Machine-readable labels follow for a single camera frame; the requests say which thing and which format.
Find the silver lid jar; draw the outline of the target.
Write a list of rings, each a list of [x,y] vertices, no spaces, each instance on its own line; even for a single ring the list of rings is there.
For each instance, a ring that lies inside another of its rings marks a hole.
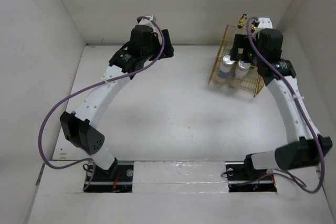
[[[221,79],[226,79],[227,76],[230,74],[234,64],[235,64],[235,62],[230,59],[230,55],[224,55],[221,59],[220,65],[219,65],[218,76]]]
[[[244,61],[240,60],[237,63],[237,67],[235,69],[235,73],[234,73],[235,78],[244,79],[247,76],[247,74],[250,70],[250,66],[251,66],[250,63],[247,63],[247,62],[244,62]]]

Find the square bottle dark residue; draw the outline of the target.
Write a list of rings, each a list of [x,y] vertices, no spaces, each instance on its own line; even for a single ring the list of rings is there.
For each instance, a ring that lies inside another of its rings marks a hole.
[[[253,33],[257,29],[258,25],[255,25],[254,23],[250,24],[250,31]]]

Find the clear gold spout bottle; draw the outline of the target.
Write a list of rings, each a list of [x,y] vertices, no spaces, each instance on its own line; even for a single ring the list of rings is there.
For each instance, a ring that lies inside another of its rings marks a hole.
[[[246,20],[247,20],[247,14],[243,14],[237,22],[237,28],[242,29],[246,24]]]

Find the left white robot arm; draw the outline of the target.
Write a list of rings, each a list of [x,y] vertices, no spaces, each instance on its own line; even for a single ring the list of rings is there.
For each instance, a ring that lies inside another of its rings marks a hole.
[[[117,175],[118,160],[105,145],[105,136],[97,130],[99,121],[119,91],[132,80],[131,76],[119,79],[120,75],[140,70],[156,57],[173,57],[169,31],[164,29],[162,34],[164,45],[160,44],[152,25],[136,25],[130,40],[109,60],[101,78],[103,84],[94,88],[71,113],[64,112],[60,117],[65,139],[93,159],[105,180]]]

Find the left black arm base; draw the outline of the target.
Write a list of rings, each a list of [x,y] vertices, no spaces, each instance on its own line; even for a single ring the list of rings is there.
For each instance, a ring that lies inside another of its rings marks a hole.
[[[83,191],[85,193],[131,193],[133,187],[134,162],[120,162],[112,177],[98,166],[83,164],[86,172]]]

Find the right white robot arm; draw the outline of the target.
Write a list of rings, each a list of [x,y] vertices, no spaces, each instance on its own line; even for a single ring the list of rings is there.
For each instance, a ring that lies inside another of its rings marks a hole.
[[[331,139],[323,137],[309,118],[294,67],[281,58],[282,42],[280,31],[264,28],[250,36],[236,34],[230,50],[232,59],[256,66],[276,101],[287,135],[286,145],[245,157],[243,173],[250,179],[267,169],[287,171],[316,166],[332,147]]]

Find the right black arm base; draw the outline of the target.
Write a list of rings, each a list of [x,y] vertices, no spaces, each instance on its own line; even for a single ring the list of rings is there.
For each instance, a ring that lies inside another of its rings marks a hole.
[[[243,161],[228,161],[225,162],[225,171],[221,177],[227,179],[230,193],[276,193],[274,177],[266,174],[266,170],[249,172]]]

